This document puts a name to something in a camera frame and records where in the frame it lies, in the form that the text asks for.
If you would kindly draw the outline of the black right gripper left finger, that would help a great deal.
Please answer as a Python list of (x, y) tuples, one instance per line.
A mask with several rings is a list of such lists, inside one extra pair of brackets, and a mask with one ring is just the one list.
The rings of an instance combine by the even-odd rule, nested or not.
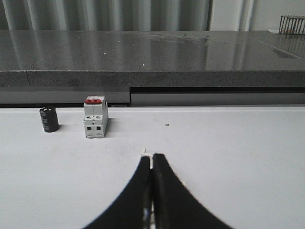
[(129, 183), (86, 229), (148, 229), (151, 223), (150, 158), (143, 156)]

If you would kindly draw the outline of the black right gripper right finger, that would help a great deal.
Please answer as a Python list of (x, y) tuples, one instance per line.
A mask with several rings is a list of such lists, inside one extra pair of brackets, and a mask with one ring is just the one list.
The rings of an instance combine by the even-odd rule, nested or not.
[(229, 229), (189, 192), (165, 155), (153, 155), (153, 203), (157, 229)]

